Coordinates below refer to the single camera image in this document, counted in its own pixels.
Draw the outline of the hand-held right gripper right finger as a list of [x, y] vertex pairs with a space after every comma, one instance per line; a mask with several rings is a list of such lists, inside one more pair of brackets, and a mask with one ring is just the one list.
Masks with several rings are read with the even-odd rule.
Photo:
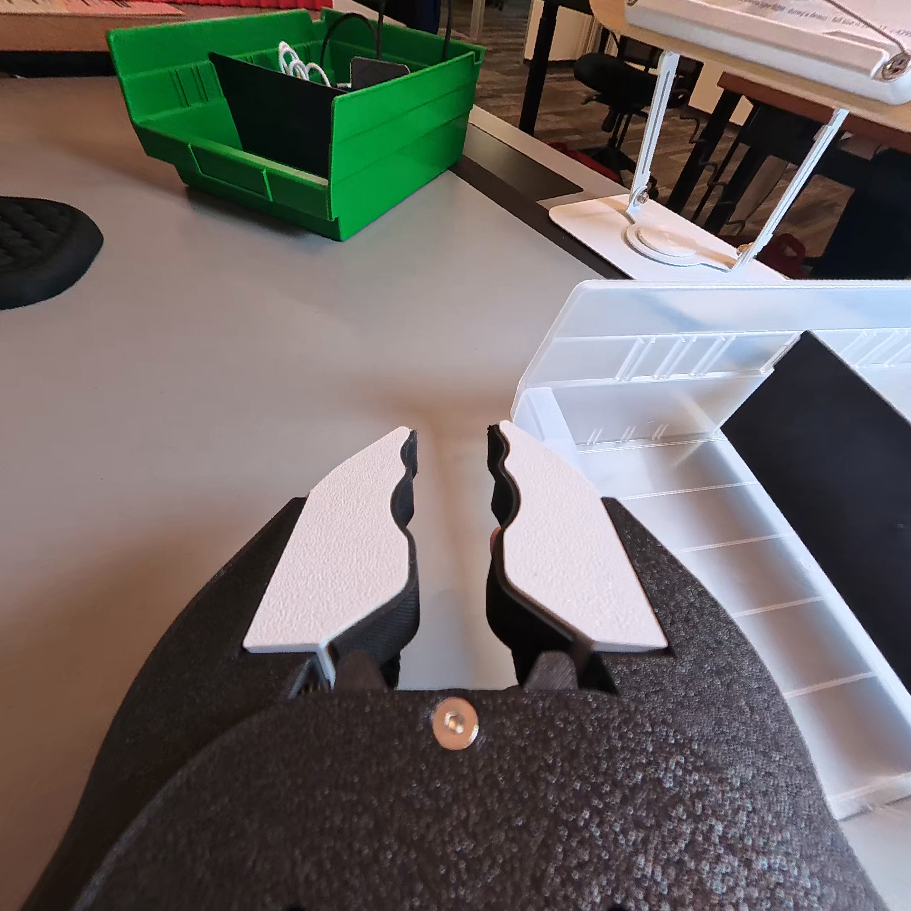
[[601, 658], [668, 642], [598, 490], [509, 421], [487, 429], [494, 478], [486, 618], [510, 650], [518, 684], [538, 686], [547, 653], [571, 689], [614, 689]]

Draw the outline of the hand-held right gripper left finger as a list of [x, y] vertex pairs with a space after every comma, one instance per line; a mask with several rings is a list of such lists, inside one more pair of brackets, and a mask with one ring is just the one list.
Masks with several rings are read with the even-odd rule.
[[419, 625], [414, 514], [416, 432], [398, 427], [316, 484], [243, 646], [312, 653], [330, 685], [341, 659], [364, 651], [383, 666]]

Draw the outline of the clear plastic storage bin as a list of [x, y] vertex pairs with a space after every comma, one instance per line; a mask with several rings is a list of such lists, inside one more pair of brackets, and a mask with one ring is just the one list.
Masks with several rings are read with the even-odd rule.
[[582, 282], [512, 417], [741, 625], [845, 819], [909, 797], [909, 692], [722, 430], [805, 334], [909, 418], [909, 282], [806, 280]]

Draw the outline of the green plastic storage bin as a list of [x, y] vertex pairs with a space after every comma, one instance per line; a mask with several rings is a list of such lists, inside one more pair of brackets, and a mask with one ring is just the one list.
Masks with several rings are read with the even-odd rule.
[[[484, 50], [325, 8], [118, 29], [108, 48], [145, 153], [188, 187], [345, 241], [462, 155]], [[342, 90], [329, 176], [243, 150], [210, 52]], [[362, 56], [410, 74], [350, 90]]]

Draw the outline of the black bin divider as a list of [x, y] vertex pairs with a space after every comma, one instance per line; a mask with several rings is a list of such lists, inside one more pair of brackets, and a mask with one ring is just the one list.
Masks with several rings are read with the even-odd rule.
[[804, 333], [722, 432], [909, 689], [909, 422]]
[[242, 148], [329, 176], [332, 113], [343, 91], [210, 52]]

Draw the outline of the instruction sheet on stand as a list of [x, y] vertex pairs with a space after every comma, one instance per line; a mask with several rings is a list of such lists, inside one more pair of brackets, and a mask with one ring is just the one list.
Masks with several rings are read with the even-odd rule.
[[[781, 282], [758, 262], [850, 110], [848, 97], [909, 103], [909, 2], [626, 2], [624, 22], [669, 39], [651, 92], [632, 188], [550, 210], [552, 222], [632, 279]], [[647, 191], [679, 51], [721, 52], [826, 86], [837, 102], [757, 239], [735, 248], [673, 214]]]

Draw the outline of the red bag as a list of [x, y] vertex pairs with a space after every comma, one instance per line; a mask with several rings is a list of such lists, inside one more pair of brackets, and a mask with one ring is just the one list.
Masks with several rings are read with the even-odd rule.
[[564, 153], [593, 169], [604, 169], [621, 173], [630, 171], [635, 163], [621, 150], [606, 145], [599, 149], [564, 149]]
[[786, 278], [803, 279], [805, 256], [802, 242], [790, 233], [780, 233], [764, 246], [757, 259]]

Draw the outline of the black wrist rest pad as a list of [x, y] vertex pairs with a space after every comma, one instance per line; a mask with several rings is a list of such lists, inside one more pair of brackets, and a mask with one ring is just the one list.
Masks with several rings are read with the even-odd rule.
[[1, 197], [1, 309], [54, 298], [76, 284], [104, 237], [83, 211], [49, 199]]

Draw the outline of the black office chair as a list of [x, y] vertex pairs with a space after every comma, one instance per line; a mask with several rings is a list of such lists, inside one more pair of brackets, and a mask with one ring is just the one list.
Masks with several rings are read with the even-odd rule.
[[646, 118], [655, 92], [662, 51], [628, 37], [621, 37], [615, 55], [594, 52], [580, 57], [574, 66], [578, 82], [593, 92], [586, 103], [608, 109], [601, 129], [609, 145], [622, 151], [634, 118]]

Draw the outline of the brown background desk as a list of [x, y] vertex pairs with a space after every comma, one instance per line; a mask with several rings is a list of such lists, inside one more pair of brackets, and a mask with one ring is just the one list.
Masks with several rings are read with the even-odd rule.
[[[773, 158], [799, 165], [833, 113], [823, 104], [733, 74], [724, 74], [721, 84], [746, 97], [753, 112], [736, 140], [746, 147], [746, 153], [704, 223], [711, 232], [746, 222], [751, 217], [747, 190], [761, 167]], [[886, 196], [904, 199], [909, 194], [909, 151], [908, 122], [898, 126], [851, 113], [812, 175], [851, 189], [882, 190]]]

